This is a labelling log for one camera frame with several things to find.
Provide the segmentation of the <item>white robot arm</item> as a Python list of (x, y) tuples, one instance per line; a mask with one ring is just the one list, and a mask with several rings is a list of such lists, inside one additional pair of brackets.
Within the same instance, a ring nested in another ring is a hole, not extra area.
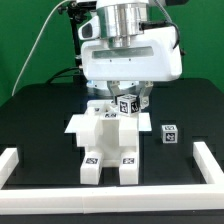
[(111, 94), (119, 83), (140, 83), (139, 106), (149, 105), (155, 82), (172, 81), (182, 73), (179, 29), (170, 18), (153, 22), (147, 10), (163, 9), (165, 0), (97, 0), (96, 15), (78, 30), (85, 77), (105, 81)]

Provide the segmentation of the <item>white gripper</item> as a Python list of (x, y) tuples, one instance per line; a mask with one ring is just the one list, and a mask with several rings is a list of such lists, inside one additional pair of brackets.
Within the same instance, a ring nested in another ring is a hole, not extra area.
[(153, 82), (172, 81), (182, 73), (178, 27), (168, 21), (142, 22), (142, 34), (132, 36), (127, 47), (112, 48), (100, 38), (99, 17), (82, 25), (78, 35), (83, 73), (88, 80), (108, 81), (107, 88), (114, 103), (122, 95), (119, 81), (143, 81), (140, 106), (149, 106)]

